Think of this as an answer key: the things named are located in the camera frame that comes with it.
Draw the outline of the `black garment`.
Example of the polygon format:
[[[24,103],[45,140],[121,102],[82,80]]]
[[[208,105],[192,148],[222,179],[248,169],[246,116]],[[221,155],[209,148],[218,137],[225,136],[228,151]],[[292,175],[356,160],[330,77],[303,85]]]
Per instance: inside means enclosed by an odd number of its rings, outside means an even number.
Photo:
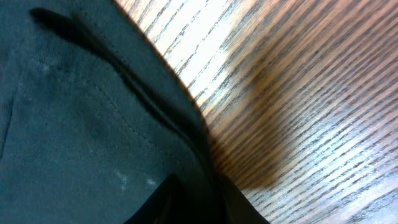
[[[1,222],[222,223],[203,123],[114,1],[1,2]]]

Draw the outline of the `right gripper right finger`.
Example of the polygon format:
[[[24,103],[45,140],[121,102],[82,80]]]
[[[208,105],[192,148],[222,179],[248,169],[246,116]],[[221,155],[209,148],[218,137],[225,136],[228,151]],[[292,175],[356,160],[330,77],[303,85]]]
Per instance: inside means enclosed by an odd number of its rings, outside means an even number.
[[[227,224],[270,224],[227,177],[218,177]]]

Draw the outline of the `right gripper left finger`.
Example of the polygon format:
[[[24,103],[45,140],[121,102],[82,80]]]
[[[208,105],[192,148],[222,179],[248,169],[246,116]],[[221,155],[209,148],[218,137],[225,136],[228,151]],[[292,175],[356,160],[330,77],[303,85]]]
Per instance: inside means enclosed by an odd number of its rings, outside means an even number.
[[[187,219],[186,205],[185,189],[172,174],[124,224],[181,224]]]

